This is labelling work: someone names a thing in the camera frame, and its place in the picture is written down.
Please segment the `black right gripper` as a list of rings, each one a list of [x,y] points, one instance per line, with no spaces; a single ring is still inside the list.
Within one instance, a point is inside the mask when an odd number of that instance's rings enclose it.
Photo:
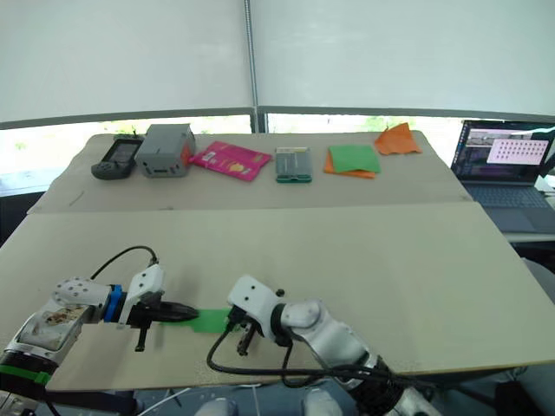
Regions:
[[[232,307],[227,316],[227,323],[225,330],[228,333],[238,331],[238,328],[245,329],[237,345],[237,352],[239,355],[248,355],[248,348],[250,347],[254,332],[260,336],[263,335],[259,323],[250,317],[243,309],[239,307]]]

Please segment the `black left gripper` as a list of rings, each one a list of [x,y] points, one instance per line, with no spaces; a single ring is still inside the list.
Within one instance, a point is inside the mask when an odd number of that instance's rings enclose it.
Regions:
[[[198,318],[198,310],[177,302],[161,302],[156,305],[135,304],[127,318],[127,325],[138,328],[139,338],[135,352],[145,350],[146,338],[152,322],[186,322]]]

